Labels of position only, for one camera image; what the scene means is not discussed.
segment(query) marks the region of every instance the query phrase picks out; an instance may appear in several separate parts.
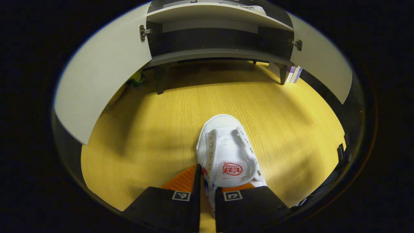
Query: red logo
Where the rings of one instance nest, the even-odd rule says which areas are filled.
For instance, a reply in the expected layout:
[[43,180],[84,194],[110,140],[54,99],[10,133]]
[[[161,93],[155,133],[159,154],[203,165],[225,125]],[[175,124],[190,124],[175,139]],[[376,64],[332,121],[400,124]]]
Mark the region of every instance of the red logo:
[[206,176],[208,176],[208,173],[207,173],[207,170],[205,169],[205,167],[203,167],[203,172],[201,174],[204,175],[204,173],[206,174]]
[[234,163],[226,163],[223,165],[223,174],[229,174],[229,175],[240,175],[240,173],[243,171],[243,168]]

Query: door hinge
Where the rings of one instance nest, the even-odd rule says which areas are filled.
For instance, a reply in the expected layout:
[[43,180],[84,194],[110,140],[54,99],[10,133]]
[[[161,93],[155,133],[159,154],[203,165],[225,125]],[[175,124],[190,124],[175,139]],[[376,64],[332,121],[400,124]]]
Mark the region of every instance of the door hinge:
[[299,50],[299,51],[302,51],[302,41],[301,40],[298,40],[298,41],[290,41],[290,43],[289,43],[290,45],[294,45],[294,46],[296,46],[296,48]]
[[140,39],[141,41],[145,40],[145,35],[150,34],[152,32],[151,29],[145,30],[144,25],[140,25]]

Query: book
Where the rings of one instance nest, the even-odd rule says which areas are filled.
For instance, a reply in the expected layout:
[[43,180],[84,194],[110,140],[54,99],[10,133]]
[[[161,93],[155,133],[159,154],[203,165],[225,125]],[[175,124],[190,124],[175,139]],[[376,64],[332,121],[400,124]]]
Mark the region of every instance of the book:
[[300,66],[298,66],[296,69],[298,70],[298,73],[296,74],[295,79],[293,80],[293,83],[297,83],[298,82],[298,79],[301,76],[301,73],[302,73],[302,70],[303,70],[303,68],[300,67]]
[[293,73],[295,72],[295,67],[294,66],[292,66],[292,68],[290,68],[290,71],[289,71],[289,75],[287,76],[287,78],[286,78],[286,82],[287,83],[290,83],[290,80],[292,79],[292,76],[293,76]]
[[295,72],[293,72],[292,78],[290,79],[290,83],[293,83],[293,81],[296,78],[296,75],[298,75],[298,72],[299,72],[299,67],[296,67]]
[[252,11],[256,11],[256,12],[258,12],[258,13],[261,13],[261,14],[264,14],[264,15],[266,15],[266,12],[265,12],[265,10],[263,9],[263,7],[261,7],[261,6],[240,6],[240,5],[237,5],[238,7],[242,7],[242,8],[244,8],[244,9],[248,9],[248,10],[252,10]]

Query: green object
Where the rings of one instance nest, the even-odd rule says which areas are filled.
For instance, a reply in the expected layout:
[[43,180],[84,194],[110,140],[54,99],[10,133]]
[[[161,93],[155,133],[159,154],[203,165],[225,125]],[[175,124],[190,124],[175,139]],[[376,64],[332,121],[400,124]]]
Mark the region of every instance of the green object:
[[127,81],[128,85],[133,85],[134,87],[140,87],[147,82],[145,75],[142,71],[135,72]]

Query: wooden floor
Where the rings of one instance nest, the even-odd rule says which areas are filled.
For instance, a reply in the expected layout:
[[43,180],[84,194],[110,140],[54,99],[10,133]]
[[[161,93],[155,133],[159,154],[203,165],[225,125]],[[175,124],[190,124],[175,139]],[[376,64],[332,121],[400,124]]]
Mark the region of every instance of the wooden floor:
[[[153,70],[148,82],[127,88],[99,118],[82,148],[88,188],[124,210],[148,186],[160,187],[196,164],[203,124],[230,114],[243,124],[269,188],[288,206],[312,193],[338,163],[344,131],[324,99],[307,83],[280,85],[266,63],[183,63],[168,73],[157,95]],[[215,232],[201,191],[200,232]]]

